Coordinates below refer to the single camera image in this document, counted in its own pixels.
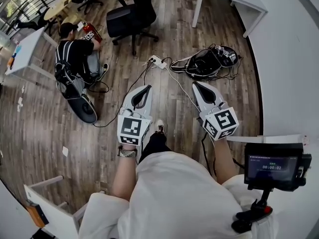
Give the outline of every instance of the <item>power strip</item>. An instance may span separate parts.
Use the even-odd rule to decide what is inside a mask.
[[[150,57],[150,61],[155,64],[157,67],[161,68],[162,70],[166,67],[166,63],[162,62],[158,56],[153,55]]]

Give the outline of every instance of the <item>small screen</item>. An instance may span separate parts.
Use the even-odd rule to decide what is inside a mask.
[[[268,157],[249,155],[248,178],[260,180],[291,181],[297,157]]]

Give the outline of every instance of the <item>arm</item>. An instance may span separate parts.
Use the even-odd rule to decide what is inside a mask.
[[[91,39],[91,42],[93,42],[93,44],[94,44],[93,50],[100,50],[101,44],[100,44],[97,40],[95,40],[94,38],[92,38],[92,39]]]
[[[226,138],[215,141],[214,148],[217,182],[223,184],[237,175],[236,168]]]
[[[133,145],[123,145],[125,150],[134,150],[135,148]],[[135,157],[119,158],[120,162],[112,186],[112,196],[130,201],[136,185]]]

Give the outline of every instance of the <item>floor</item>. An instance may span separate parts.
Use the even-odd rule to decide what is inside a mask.
[[[240,126],[236,135],[259,134],[259,103],[257,83],[251,54],[236,12],[227,0],[203,0],[197,28],[192,28],[196,0],[153,0],[157,12],[149,32],[159,36],[159,42],[143,37],[137,39],[137,56],[131,55],[131,39],[125,38],[114,46],[107,34],[105,16],[120,7],[117,0],[104,0],[85,16],[100,31],[103,42],[102,62],[110,64],[104,82],[107,94],[90,94],[99,115],[98,125],[110,121],[130,85],[145,68],[143,64],[156,54],[173,60],[187,57],[212,43],[234,48],[244,57],[239,76],[229,81],[211,81],[227,102],[234,107]],[[58,41],[57,28],[52,36]],[[41,41],[36,55],[44,58],[42,67],[53,72],[54,50]],[[118,159],[116,121],[107,128],[82,123],[71,111],[55,83],[39,74],[25,70],[24,75],[37,81],[34,85],[15,77],[6,77],[0,98],[0,177],[16,197],[25,203],[23,184],[33,184],[58,175],[64,181],[48,186],[41,193],[56,204],[67,201],[70,212],[79,209],[90,195],[100,190],[110,192]],[[192,79],[174,74],[184,89],[191,93]],[[164,120],[167,145],[206,166],[200,140],[204,130],[196,118],[198,112],[166,70],[151,69],[146,83],[154,89],[152,113],[154,121]],[[136,87],[143,84],[140,79]],[[19,97],[23,107],[17,111]],[[68,156],[62,147],[69,149]],[[212,167],[214,150],[205,140],[208,160]],[[243,162],[243,144],[230,143],[234,157]]]

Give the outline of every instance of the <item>round table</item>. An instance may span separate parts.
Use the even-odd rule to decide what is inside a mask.
[[[58,24],[61,25],[61,22],[59,21],[59,18],[57,17],[62,11],[68,15],[68,13],[65,11],[65,8],[67,5],[72,2],[72,0],[57,0],[56,3],[50,7],[50,9],[46,12],[44,16],[44,20],[49,20],[51,18],[56,17]]]

